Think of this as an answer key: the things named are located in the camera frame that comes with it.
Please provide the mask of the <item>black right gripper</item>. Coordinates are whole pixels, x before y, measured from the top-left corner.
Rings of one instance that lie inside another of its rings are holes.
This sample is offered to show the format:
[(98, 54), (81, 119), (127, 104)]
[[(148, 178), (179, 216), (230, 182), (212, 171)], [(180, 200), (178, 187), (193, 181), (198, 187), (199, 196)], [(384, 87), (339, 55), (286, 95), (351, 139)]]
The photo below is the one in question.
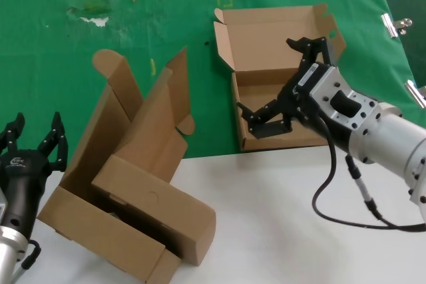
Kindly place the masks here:
[[(301, 53), (302, 59), (296, 74), (278, 94), (278, 100), (273, 99), (257, 111), (250, 110), (241, 102), (236, 103), (249, 133), (256, 139), (287, 134), (292, 131), (290, 118), (295, 118), (323, 138), (329, 132), (333, 144), (346, 151), (347, 127), (332, 118), (334, 109), (330, 101), (334, 97), (332, 90), (335, 86), (325, 76), (338, 70), (332, 65), (326, 38), (287, 38), (286, 43)], [(319, 54), (323, 63), (316, 62)]]

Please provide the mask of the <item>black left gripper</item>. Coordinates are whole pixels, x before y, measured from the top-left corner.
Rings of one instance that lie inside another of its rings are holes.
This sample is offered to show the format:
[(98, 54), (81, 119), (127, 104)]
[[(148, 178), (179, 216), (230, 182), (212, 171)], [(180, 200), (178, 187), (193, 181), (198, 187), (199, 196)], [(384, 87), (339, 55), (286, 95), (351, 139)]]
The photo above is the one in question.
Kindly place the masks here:
[[(55, 112), (51, 130), (37, 150), (18, 148), (17, 140), (24, 125), (25, 117), (19, 112), (1, 132), (1, 190), (7, 200), (1, 225), (30, 236), (47, 178), (52, 171), (64, 172), (67, 169), (69, 145), (60, 112)], [(47, 158), (55, 148), (56, 160), (49, 163)]]

